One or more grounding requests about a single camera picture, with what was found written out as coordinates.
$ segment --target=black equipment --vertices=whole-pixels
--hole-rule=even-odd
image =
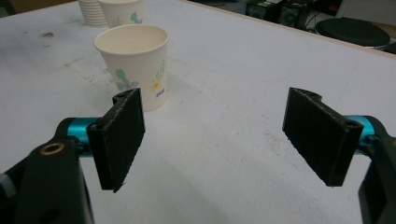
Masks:
[[[262,0],[247,2],[245,15],[256,19],[277,22],[283,3],[269,3]]]
[[[335,16],[343,0],[317,0],[312,4],[312,9]]]
[[[302,3],[286,3],[282,6],[278,23],[297,28],[299,30],[305,29],[305,22],[309,15],[308,4]]]
[[[94,222],[78,158],[92,154],[102,189],[116,192],[145,132],[139,89],[113,104],[102,118],[64,119],[48,143],[0,174],[0,223]]]
[[[283,131],[327,186],[342,186],[354,152],[372,159],[359,190],[364,224],[396,221],[396,138],[370,116],[341,116],[321,96],[290,88]]]
[[[315,29],[320,35],[367,48],[383,49],[390,42],[385,31],[368,21],[334,18],[318,22]]]

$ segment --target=paper cup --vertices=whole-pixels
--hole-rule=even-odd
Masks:
[[[96,0],[78,0],[85,23],[89,26],[107,26],[105,15]]]
[[[109,29],[94,41],[118,89],[140,88],[144,111],[160,107],[167,98],[167,40],[160,27],[130,24]]]
[[[109,28],[126,24],[141,24],[145,17],[143,0],[98,0]]]

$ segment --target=white table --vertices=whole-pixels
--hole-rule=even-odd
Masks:
[[[100,189],[81,159],[96,223],[361,223],[355,156],[328,188],[282,132],[289,87],[396,135],[396,57],[177,0],[147,0],[169,32],[169,98],[126,184]],[[0,171],[70,117],[102,117],[117,93],[77,3],[0,20]]]

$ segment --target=teal anodized part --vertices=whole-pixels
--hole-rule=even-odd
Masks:
[[[361,137],[359,138],[359,146],[360,147],[365,147],[367,146],[367,142],[365,142],[366,139],[369,139],[371,136],[375,135],[375,129],[373,127],[373,124],[370,122],[370,120],[368,120],[366,117],[364,116],[357,116],[357,115],[353,115],[353,116],[344,116],[344,118],[346,119],[351,119],[351,120],[355,120],[357,121],[359,124],[363,125],[363,130],[361,131]],[[365,153],[363,153],[360,149],[357,148],[357,150],[355,151],[355,154],[363,154],[366,155]]]
[[[87,128],[91,124],[95,123],[98,118],[83,118],[83,119],[74,119],[67,129],[67,136],[74,136],[78,139],[80,143],[82,143],[85,147],[89,149],[89,151],[84,152],[81,157],[91,157],[92,151],[90,147],[90,139],[88,138]]]
[[[344,118],[355,120],[361,125],[363,125],[363,130],[361,131],[361,138],[359,139],[359,141],[362,141],[366,136],[375,134],[375,130],[372,123],[366,117],[353,115],[353,116],[344,116]]]

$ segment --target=brass insert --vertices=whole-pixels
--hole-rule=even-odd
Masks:
[[[40,153],[44,156],[56,154],[64,149],[63,143],[52,143],[41,148]]]

